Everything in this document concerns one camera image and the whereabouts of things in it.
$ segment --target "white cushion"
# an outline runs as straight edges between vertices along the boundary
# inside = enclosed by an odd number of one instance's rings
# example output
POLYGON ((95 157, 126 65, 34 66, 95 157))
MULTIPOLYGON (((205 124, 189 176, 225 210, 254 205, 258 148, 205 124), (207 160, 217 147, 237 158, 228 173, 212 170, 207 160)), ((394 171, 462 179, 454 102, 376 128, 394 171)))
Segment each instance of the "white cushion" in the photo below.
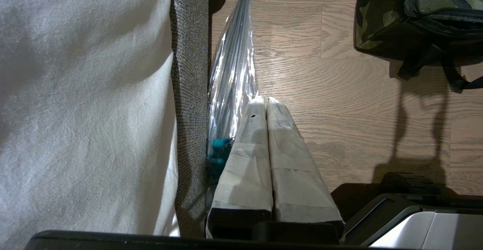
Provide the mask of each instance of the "white cushion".
POLYGON ((170 0, 0 0, 0 248, 176 233, 170 0))

